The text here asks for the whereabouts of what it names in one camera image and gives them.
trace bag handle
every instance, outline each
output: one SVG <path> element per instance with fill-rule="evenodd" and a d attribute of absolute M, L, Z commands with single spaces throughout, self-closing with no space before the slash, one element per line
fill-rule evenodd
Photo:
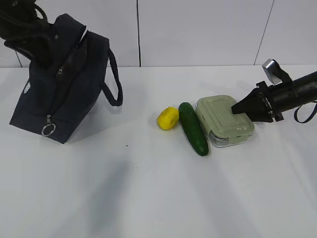
<path fill-rule="evenodd" d="M 118 98 L 117 100 L 114 98 L 113 94 L 111 93 L 109 87 L 106 85 L 105 82 L 103 82 L 101 84 L 101 89 L 103 90 L 106 98 L 108 99 L 109 103 L 114 106 L 114 107 L 119 107 L 122 105 L 123 103 L 123 93 L 122 93 L 122 86 L 121 83 L 119 81 L 119 73 L 118 73 L 118 66 L 117 66 L 117 62 L 115 60 L 114 54 L 111 51 L 111 49 L 108 49 L 108 56 L 109 56 L 109 60 L 110 60 L 110 66 L 111 66 L 111 70 L 115 79 L 115 82 L 117 84 L 118 87 Z"/>
<path fill-rule="evenodd" d="M 305 123 L 309 122 L 311 119 L 313 119 L 313 117 L 317 114 L 317 101 L 312 102 L 312 103 L 316 103 L 316 106 L 315 106 L 315 108 L 314 108 L 312 114 L 311 114 L 305 121 L 299 121 L 299 120 L 298 120 L 298 117 L 297 117 L 297 114 L 298 114 L 298 110 L 302 107 L 302 105 L 301 105 L 301 106 L 300 106 L 298 109 L 296 109 L 295 112 L 294 112 L 294 119 L 295 119 L 295 121 L 297 121 L 297 122 L 299 122 L 299 123 L 302 123 L 302 124 L 305 124 Z"/>

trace green cucumber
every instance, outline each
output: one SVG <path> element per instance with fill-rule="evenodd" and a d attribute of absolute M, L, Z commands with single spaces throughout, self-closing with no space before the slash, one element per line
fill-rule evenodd
<path fill-rule="evenodd" d="M 209 153 L 209 146 L 200 127 L 196 113 L 189 103 L 182 103 L 179 108 L 179 121 L 183 127 L 189 143 L 192 145 L 197 154 L 206 156 Z"/>

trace yellow ball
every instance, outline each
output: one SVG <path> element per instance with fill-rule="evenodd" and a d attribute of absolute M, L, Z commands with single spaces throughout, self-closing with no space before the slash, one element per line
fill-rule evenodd
<path fill-rule="evenodd" d="M 179 120 L 178 109 L 173 107 L 166 108 L 158 117 L 158 125 L 162 130 L 172 129 Z"/>

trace metal ring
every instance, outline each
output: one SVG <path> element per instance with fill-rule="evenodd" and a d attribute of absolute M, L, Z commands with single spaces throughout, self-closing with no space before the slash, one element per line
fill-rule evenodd
<path fill-rule="evenodd" d="M 46 130 L 49 126 L 52 126 L 53 129 L 50 131 L 50 133 L 44 134 L 45 130 Z M 42 136 L 48 137 L 48 136 L 52 135 L 55 130 L 56 130 L 56 125 L 55 125 L 54 123 L 49 124 L 49 125 L 46 125 L 46 126 L 44 126 L 43 129 L 42 129 Z"/>

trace glass food container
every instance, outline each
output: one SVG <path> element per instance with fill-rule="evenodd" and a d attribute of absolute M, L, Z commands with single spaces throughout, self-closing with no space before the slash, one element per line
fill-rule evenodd
<path fill-rule="evenodd" d="M 232 113 L 231 107 L 236 103 L 227 95 L 201 98 L 197 102 L 197 117 L 216 147 L 241 144 L 254 132 L 254 124 L 245 113 Z"/>

